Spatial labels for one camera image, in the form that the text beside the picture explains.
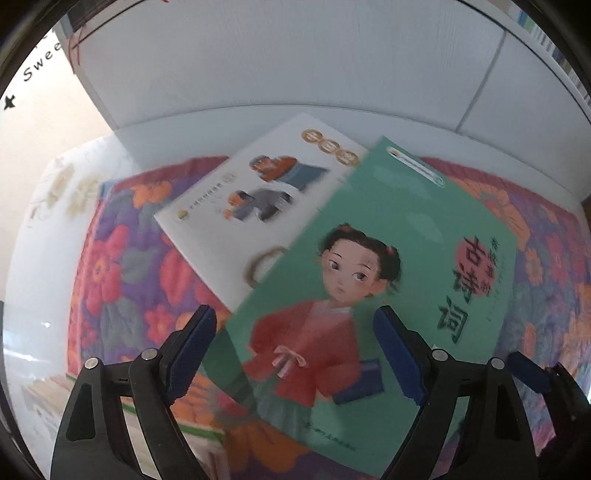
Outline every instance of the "white book cover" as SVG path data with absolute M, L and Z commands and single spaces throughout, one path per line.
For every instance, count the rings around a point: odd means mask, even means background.
M 155 217 L 233 312 L 366 152 L 301 113 L 240 150 Z

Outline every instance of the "book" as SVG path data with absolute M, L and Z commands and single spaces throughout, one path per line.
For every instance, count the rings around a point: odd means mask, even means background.
M 302 113 L 240 150 L 155 217 L 234 311 L 365 154 Z
M 486 363 L 516 250 L 481 202 L 384 138 L 220 330 L 204 371 L 299 443 L 380 477 L 419 407 L 378 345 L 375 310 Z

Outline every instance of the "cartoon character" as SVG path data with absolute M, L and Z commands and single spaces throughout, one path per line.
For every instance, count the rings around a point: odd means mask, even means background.
M 294 157 L 269 158 L 266 155 L 260 155 L 251 160 L 250 166 L 262 180 L 282 181 L 301 192 L 328 172 L 327 168 L 300 163 Z
M 307 300 L 259 319 L 243 364 L 251 388 L 243 406 L 296 440 L 317 393 L 324 398 L 361 378 L 352 307 L 398 281 L 400 258 L 394 247 L 340 225 L 319 246 L 327 300 Z
M 266 222 L 282 212 L 292 200 L 287 192 L 277 190 L 256 189 L 249 193 L 237 190 L 228 196 L 228 203 L 233 208 L 225 209 L 223 215 L 228 220 L 235 218 L 244 221 L 258 209 L 257 217 L 261 222 Z

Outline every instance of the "blue gripper pad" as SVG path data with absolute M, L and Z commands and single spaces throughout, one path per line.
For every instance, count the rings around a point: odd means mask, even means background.
M 423 387 L 421 368 L 382 309 L 377 309 L 375 312 L 374 333 L 386 360 L 396 375 L 402 393 L 420 406 L 427 396 Z
M 188 392 L 205 352 L 215 337 L 216 324 L 215 310 L 210 306 L 202 306 L 179 332 L 179 341 L 184 336 L 186 338 L 169 366 L 168 383 L 164 391 L 164 398 L 169 405 Z
M 509 372 L 530 387 L 534 392 L 544 394 L 551 390 L 548 374 L 521 352 L 507 356 Z

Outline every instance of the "bed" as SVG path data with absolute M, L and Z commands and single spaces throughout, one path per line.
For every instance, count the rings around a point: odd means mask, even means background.
M 228 310 L 154 220 L 159 208 L 224 159 L 193 158 L 103 185 L 74 282 L 67 343 L 71 377 L 91 356 L 119 362 L 158 347 L 200 304 L 215 308 L 218 326 L 227 321 Z M 495 355 L 519 350 L 541 366 L 561 362 L 589 391 L 589 245 L 576 217 L 510 181 L 437 158 L 424 161 L 482 202 L 518 239 L 513 295 Z M 550 419 L 541 397 L 517 383 L 539 451 L 553 436 Z M 224 445 L 232 478 L 366 478 L 252 418 L 200 374 L 172 411 L 183 432 Z M 438 469 L 444 471 L 452 454 L 453 441 Z

